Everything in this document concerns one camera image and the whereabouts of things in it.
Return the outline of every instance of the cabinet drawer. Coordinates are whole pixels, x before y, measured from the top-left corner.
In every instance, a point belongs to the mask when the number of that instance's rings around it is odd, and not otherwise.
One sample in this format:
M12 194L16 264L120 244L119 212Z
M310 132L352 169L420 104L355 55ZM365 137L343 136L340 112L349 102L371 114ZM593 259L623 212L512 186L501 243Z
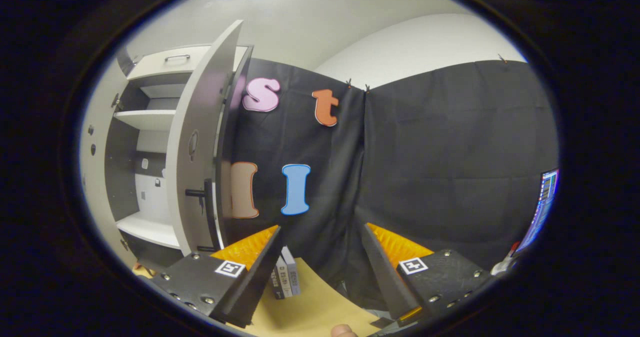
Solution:
M192 72L210 47L209 45L199 45L174 48L146 55L135 65L127 78L131 81L169 73Z

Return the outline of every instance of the letter s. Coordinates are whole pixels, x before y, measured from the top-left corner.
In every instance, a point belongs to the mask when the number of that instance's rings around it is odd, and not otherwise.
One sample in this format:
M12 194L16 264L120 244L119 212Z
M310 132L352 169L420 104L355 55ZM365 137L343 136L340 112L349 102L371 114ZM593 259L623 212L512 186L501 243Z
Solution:
M245 110L269 112L278 107L278 95L280 83L275 79L254 78L247 84L249 93L242 98L242 106Z

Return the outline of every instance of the computer monitor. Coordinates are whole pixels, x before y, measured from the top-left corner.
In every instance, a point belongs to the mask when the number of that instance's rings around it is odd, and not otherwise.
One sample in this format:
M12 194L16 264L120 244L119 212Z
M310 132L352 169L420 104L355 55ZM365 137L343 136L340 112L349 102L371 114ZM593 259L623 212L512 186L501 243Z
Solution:
M540 180L540 195L537 200L537 207L535 208L533 220L531 221L531 225L526 231L524 238L519 243L518 248L514 251L514 256L526 249L531 242L536 239L542 225L544 225L547 215L549 214L549 210L551 209L551 205L554 202L554 196L556 195L558 169L556 168L542 173Z

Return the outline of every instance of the finger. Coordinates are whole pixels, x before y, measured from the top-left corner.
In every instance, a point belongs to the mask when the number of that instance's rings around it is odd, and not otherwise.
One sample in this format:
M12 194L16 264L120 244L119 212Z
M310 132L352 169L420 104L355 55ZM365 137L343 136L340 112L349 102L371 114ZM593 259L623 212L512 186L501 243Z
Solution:
M349 325L338 324L331 329L331 337L358 337Z

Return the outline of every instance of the stack of books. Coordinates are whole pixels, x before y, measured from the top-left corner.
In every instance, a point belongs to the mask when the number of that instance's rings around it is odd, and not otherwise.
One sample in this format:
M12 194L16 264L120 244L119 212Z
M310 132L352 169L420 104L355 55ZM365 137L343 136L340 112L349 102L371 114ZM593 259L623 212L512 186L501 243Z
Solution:
M276 266L271 272L271 286L276 299L290 298L300 294L298 267L287 246L282 247Z

